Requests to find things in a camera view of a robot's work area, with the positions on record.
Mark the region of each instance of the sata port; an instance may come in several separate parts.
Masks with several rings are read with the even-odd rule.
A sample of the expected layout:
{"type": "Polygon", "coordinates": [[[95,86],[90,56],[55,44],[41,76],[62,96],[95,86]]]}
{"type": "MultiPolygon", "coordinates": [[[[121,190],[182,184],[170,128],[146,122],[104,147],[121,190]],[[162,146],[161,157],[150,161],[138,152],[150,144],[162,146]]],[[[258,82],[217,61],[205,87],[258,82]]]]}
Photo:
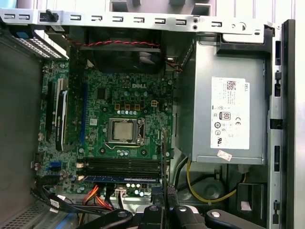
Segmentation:
{"type": "Polygon", "coordinates": [[[50,167],[61,167],[60,161],[52,161],[50,162],[50,167]]]}

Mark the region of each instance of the power supply label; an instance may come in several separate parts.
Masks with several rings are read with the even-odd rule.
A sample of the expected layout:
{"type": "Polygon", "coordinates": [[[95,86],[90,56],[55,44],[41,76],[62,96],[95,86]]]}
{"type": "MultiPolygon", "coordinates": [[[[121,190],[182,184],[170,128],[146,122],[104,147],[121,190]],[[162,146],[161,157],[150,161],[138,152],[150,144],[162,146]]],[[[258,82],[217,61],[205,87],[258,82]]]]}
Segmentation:
{"type": "Polygon", "coordinates": [[[212,78],[211,148],[249,149],[250,84],[239,78],[212,78]]]}

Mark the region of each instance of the dell logo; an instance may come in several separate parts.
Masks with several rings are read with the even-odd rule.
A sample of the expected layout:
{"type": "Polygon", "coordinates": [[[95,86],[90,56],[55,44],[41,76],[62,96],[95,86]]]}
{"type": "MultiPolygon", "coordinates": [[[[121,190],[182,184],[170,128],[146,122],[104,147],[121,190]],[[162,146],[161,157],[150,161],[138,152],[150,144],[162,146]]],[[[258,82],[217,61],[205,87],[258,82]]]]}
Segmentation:
{"type": "Polygon", "coordinates": [[[144,83],[133,83],[132,88],[146,88],[146,84],[144,83]]]}

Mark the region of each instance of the expansion slot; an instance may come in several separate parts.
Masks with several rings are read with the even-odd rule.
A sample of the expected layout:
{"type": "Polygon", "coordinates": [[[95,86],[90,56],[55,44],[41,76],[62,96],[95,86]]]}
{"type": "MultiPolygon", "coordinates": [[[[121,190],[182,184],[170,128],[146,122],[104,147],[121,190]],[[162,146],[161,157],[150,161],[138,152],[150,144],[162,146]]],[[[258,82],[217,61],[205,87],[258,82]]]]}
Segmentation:
{"type": "Polygon", "coordinates": [[[66,109],[67,109],[67,91],[60,91],[58,99],[58,111],[56,115],[56,150],[64,150],[64,128],[66,121],[66,109]]]}
{"type": "Polygon", "coordinates": [[[80,142],[81,145],[84,144],[85,141],[85,128],[86,128],[86,113],[87,113],[87,97],[88,97],[88,84],[83,84],[83,101],[82,101],[82,115],[81,115],[81,134],[80,134],[80,142]]]}
{"type": "Polygon", "coordinates": [[[47,110],[46,110],[46,140],[50,138],[52,132],[53,122],[53,109],[54,109],[54,96],[55,96],[55,83],[48,82],[48,94],[47,94],[47,110]]]}
{"type": "Polygon", "coordinates": [[[59,99],[59,93],[61,90],[63,90],[64,85],[64,79],[58,79],[57,81],[57,95],[56,95],[56,110],[55,110],[55,117],[57,117],[57,110],[58,110],[58,99],[59,99]]]}

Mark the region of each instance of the ventilation holes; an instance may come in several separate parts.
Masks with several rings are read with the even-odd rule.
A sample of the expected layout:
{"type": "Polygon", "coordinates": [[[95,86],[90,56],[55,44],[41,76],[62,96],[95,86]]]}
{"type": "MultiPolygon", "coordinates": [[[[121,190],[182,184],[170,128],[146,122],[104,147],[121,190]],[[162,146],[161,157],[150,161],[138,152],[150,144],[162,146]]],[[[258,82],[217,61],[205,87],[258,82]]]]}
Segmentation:
{"type": "Polygon", "coordinates": [[[21,229],[24,228],[31,220],[35,219],[43,212],[45,206],[42,204],[34,205],[20,215],[17,215],[10,222],[0,226],[0,229],[21,229]]]}
{"type": "Polygon", "coordinates": [[[53,49],[51,49],[48,45],[44,44],[42,41],[40,41],[37,38],[32,38],[30,39],[32,43],[36,44],[38,47],[34,46],[32,43],[28,42],[27,39],[22,39],[22,38],[16,38],[13,36],[14,39],[19,41],[22,45],[30,48],[33,50],[35,53],[37,53],[39,56],[44,57],[44,58],[56,58],[56,59],[61,59],[62,57],[58,55],[53,49]]]}

